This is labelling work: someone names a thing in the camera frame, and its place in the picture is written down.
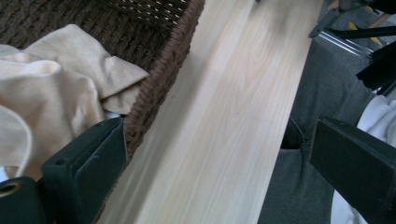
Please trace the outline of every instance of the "person's leg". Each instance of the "person's leg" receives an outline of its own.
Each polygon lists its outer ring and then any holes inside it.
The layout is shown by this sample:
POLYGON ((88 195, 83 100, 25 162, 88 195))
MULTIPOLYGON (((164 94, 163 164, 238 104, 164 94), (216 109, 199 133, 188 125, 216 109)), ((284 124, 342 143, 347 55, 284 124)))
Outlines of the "person's leg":
POLYGON ((357 124, 374 97, 331 57, 313 42, 285 134, 299 149, 280 150, 259 223, 330 223, 333 188, 308 162, 317 117, 357 124))

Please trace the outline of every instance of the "wooden board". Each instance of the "wooden board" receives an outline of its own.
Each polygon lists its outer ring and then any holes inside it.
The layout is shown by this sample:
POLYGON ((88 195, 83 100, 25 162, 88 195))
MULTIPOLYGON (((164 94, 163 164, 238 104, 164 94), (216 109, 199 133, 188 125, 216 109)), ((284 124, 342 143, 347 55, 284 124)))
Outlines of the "wooden board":
POLYGON ((320 6, 206 0, 191 53, 99 223, 256 223, 320 6))

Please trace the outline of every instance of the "white fabric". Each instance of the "white fabric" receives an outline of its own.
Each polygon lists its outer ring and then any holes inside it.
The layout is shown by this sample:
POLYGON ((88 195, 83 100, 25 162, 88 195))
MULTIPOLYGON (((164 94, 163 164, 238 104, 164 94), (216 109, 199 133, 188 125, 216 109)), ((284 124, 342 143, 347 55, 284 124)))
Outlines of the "white fabric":
MULTIPOLYGON (((396 147, 396 100, 376 96, 364 109, 358 128, 396 147)), ((366 224, 367 222, 335 190, 332 198, 332 224, 366 224)))
POLYGON ((35 179, 44 161, 105 118, 104 109, 128 113, 148 75, 76 25, 26 50, 0 45, 0 67, 0 166, 35 179))

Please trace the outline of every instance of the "dark gray pants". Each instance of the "dark gray pants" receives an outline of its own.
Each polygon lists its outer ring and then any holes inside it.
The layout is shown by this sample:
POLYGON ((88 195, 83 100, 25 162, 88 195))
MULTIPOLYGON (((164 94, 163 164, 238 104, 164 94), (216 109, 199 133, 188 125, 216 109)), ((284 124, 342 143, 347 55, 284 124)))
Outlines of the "dark gray pants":
POLYGON ((318 116, 357 124, 374 95, 313 42, 259 223, 330 223, 333 188, 309 164, 318 116))

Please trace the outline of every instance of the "brown wicker basket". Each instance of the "brown wicker basket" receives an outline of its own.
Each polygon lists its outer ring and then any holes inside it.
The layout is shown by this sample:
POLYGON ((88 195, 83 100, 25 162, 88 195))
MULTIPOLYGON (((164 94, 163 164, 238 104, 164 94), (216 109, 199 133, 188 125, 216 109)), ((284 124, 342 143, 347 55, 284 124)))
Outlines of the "brown wicker basket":
POLYGON ((26 48, 74 23, 111 54, 149 72, 124 121, 129 160, 183 64, 205 0, 0 1, 0 44, 26 48))

